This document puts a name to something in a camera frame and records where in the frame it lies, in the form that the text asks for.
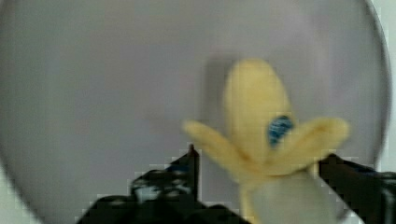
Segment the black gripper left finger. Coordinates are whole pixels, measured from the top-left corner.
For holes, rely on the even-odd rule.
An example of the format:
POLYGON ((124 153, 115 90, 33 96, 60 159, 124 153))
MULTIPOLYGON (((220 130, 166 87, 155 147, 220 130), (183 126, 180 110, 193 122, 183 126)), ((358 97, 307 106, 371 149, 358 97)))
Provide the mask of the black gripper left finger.
POLYGON ((229 208, 198 200, 200 156, 188 152, 132 181, 128 195, 97 200, 77 224, 249 224, 229 208))

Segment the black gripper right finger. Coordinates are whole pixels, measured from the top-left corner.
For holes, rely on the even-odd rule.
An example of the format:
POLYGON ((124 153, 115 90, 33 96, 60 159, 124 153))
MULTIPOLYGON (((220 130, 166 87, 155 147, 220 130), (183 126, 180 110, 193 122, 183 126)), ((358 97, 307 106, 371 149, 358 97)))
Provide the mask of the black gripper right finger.
POLYGON ((396 223, 396 176, 330 154, 318 175, 365 224, 396 223))

